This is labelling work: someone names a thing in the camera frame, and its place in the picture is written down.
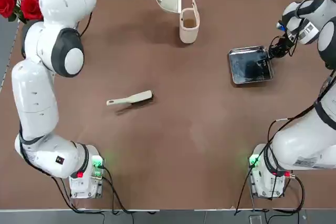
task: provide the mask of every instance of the rose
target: rose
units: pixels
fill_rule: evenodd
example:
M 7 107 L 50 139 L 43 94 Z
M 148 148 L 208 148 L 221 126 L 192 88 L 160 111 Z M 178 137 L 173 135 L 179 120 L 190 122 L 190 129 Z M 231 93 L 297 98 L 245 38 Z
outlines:
M 22 0 L 21 10 L 27 19 L 43 19 L 38 0 Z
M 4 18 L 9 18 L 13 14 L 14 0 L 0 0 L 0 14 Z

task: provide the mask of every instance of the metal tray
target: metal tray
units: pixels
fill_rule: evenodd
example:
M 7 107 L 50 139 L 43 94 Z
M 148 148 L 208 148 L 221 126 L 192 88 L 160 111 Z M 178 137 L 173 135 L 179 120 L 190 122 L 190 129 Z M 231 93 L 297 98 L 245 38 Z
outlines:
M 273 79 L 273 68 L 264 46 L 231 49 L 228 56 L 235 84 Z

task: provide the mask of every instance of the table surface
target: table surface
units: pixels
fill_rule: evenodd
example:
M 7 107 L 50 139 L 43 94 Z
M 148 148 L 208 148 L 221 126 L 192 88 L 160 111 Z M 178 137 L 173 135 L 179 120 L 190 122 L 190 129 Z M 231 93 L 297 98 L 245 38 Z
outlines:
M 284 8 L 300 0 L 196 0 L 200 31 L 193 45 L 178 36 L 178 15 L 155 0 L 98 0 L 82 38 L 86 62 L 79 76 L 57 77 L 56 133 L 93 144 L 106 158 L 128 209 L 223 209 L 237 205 L 247 157 L 266 142 L 274 119 L 309 106 L 329 74 L 317 45 L 298 45 L 293 57 L 274 60 L 272 81 L 236 87 L 227 53 L 265 45 Z M 183 0 L 191 6 L 192 0 Z M 54 182 L 14 151 L 18 132 L 10 73 L 21 60 L 20 36 L 0 93 L 0 208 L 66 208 Z M 143 106 L 106 106 L 106 101 L 152 90 Z M 306 208 L 335 208 L 336 173 L 297 173 L 306 188 Z M 296 207 L 295 182 L 282 199 L 256 207 Z M 110 208 L 111 191 L 87 208 Z M 251 208 L 245 188 L 242 208 Z

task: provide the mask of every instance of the white bucket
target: white bucket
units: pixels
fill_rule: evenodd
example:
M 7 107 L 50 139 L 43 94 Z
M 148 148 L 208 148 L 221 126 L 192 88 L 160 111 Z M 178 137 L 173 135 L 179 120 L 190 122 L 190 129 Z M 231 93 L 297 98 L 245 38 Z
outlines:
M 180 39 L 183 43 L 195 42 L 198 34 L 199 13 L 196 1 L 193 0 L 193 7 L 183 9 L 180 13 Z

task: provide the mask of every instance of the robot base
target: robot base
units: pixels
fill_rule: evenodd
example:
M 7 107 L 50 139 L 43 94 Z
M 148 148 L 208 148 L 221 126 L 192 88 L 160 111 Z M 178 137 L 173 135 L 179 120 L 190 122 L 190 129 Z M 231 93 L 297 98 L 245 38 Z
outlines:
M 253 151 L 252 156 L 248 161 L 248 168 L 251 168 L 251 164 L 258 158 L 261 150 L 265 147 L 265 144 L 259 144 Z M 285 177 L 277 177 L 270 173 L 265 166 L 264 156 L 261 155 L 252 169 L 249 176 L 249 185 L 251 191 L 251 197 L 258 198 L 278 198 L 283 195 L 283 188 L 285 185 Z
M 69 177 L 71 197 L 75 199 L 101 198 L 103 189 L 103 159 L 92 145 L 86 146 L 89 151 L 89 164 L 81 178 Z

